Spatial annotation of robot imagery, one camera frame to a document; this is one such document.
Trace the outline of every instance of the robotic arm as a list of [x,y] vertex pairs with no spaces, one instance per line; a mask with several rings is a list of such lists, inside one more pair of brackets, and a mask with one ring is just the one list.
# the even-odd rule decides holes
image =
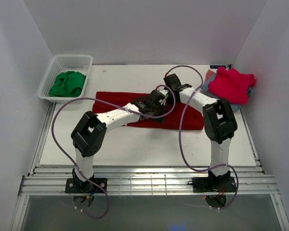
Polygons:
[[[229,101],[216,100],[200,92],[196,92],[190,100],[195,91],[191,85],[182,85],[175,74],[166,76],[164,81],[166,86],[173,91],[177,103],[188,103],[190,101],[189,105],[203,114],[205,132],[211,141],[210,167],[218,164],[228,164],[229,145],[237,129]],[[154,90],[149,96],[137,99],[124,107],[145,115],[163,115],[166,112],[167,96],[168,90]],[[173,97],[170,95],[167,101],[173,104]],[[93,158],[100,150],[105,134],[115,128],[142,119],[144,117],[141,115],[121,109],[101,114],[93,114],[91,111],[86,112],[71,134],[77,154],[76,162],[82,174],[94,181]],[[159,122],[163,122],[163,120],[164,118],[157,119]],[[92,189],[92,186],[80,175],[79,170],[73,169],[74,185],[80,192],[88,192]],[[208,178],[193,178],[194,192],[208,192],[212,188],[216,190],[224,188],[229,183],[230,178],[229,167],[217,167],[209,171]]]
[[[211,163],[210,167],[219,164],[228,164],[229,146],[237,123],[228,100],[217,100],[197,91],[190,99],[195,89],[189,84],[181,84],[176,74],[164,78],[166,85],[174,92],[177,103],[188,103],[203,114],[205,132],[211,141]],[[194,192],[207,192],[209,189],[219,190],[227,184],[234,182],[230,177],[228,166],[221,166],[209,170],[208,178],[193,178]]]
[[[136,99],[124,106],[141,114],[150,116],[163,115],[166,112],[168,90],[153,90],[149,96]],[[76,150],[76,163],[82,174],[94,181],[93,158],[102,147],[105,134],[111,130],[145,119],[143,116],[127,110],[116,109],[110,112],[94,114],[86,112],[71,134]],[[164,122],[165,118],[153,119]],[[88,192],[91,185],[81,176],[78,169],[73,169],[74,185],[81,192]]]

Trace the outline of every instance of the green towel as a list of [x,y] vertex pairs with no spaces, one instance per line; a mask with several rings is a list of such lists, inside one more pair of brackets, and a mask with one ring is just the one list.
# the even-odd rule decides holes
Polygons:
[[80,72],[62,72],[56,77],[49,91],[52,97],[78,97],[81,94],[86,76]]

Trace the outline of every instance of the red towel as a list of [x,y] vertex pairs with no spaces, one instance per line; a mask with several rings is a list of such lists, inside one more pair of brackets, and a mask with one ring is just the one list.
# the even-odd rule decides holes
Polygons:
[[[147,96],[148,94],[144,93],[127,93],[127,92],[97,92],[96,98],[100,100],[107,101],[119,106],[125,106],[131,101],[141,97]],[[163,129],[179,129],[179,123],[181,114],[185,104],[178,103],[176,104],[172,113],[170,113],[165,118],[164,123],[159,123],[150,119],[144,119],[136,123],[129,123],[128,126],[139,127],[139,128],[163,128]],[[172,105],[167,105],[167,112],[170,111]],[[104,103],[95,102],[93,105],[93,113],[104,113],[116,108],[106,105]],[[192,107],[188,107],[184,115],[184,120],[182,124],[183,130],[202,130],[203,129],[203,117],[200,112],[195,110]]]
[[241,74],[233,68],[226,70],[220,66],[215,79],[209,83],[209,92],[230,103],[246,104],[249,100],[247,90],[255,84],[254,75]]

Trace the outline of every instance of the white basket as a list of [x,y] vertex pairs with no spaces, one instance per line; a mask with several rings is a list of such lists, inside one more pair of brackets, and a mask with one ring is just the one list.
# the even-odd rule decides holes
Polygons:
[[[76,54],[60,54],[56,55],[50,66],[48,67],[45,76],[39,87],[38,96],[40,99],[46,99],[53,103],[66,103],[72,99],[82,97],[90,75],[90,68],[93,58],[89,55]],[[49,91],[53,87],[56,77],[66,71],[77,71],[86,76],[80,96],[78,97],[51,97]]]

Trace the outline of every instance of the black object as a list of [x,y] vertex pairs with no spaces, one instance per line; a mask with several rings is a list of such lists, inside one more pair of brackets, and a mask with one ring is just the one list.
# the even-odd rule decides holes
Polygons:
[[210,65],[210,69],[218,69],[220,66],[224,67],[225,69],[227,69],[226,65]]
[[87,196],[73,196],[73,203],[75,206],[81,208],[89,208],[94,201],[94,194],[88,199]]
[[[140,97],[134,101],[131,102],[131,104],[134,104],[138,107],[139,111],[142,114],[150,115],[150,116],[161,116],[166,113],[166,102],[161,103],[165,101],[166,96],[159,92],[158,90],[153,90],[148,96]],[[163,123],[165,121],[165,117],[158,118],[158,119],[151,119],[155,120],[157,122]]]
[[237,130],[237,123],[230,102],[226,99],[203,107],[204,129],[210,140],[221,144],[232,138]]
[[235,179],[230,176],[230,171],[218,177],[209,171],[208,177],[193,177],[187,184],[193,186],[194,193],[209,193],[221,190],[224,187],[226,193],[236,191]]
[[227,198],[225,195],[221,195],[221,196],[208,195],[208,196],[205,196],[205,199],[208,205],[212,207],[217,207],[217,208],[224,207],[227,202]]
[[[77,177],[75,173],[75,169],[73,169],[72,175],[73,175],[73,178],[68,178],[66,180],[65,193],[89,193],[90,194],[94,191],[96,191],[96,193],[103,193],[102,190],[92,185],[88,181],[85,181],[85,182],[81,181]],[[94,175],[93,175],[93,177],[91,177],[90,180],[100,185],[105,191],[107,191],[107,178],[94,178]]]
[[97,115],[88,111],[71,134],[73,145],[81,152],[82,157],[92,156],[102,147],[106,130],[106,123],[102,123]]
[[[183,91],[186,88],[191,88],[192,86],[185,83],[185,84],[181,84],[178,76],[176,74],[171,74],[168,75],[166,77],[164,77],[164,81],[167,87],[169,87],[175,96],[175,103],[180,103],[180,92]],[[172,94],[169,94],[168,97],[168,103],[173,104],[173,96]]]

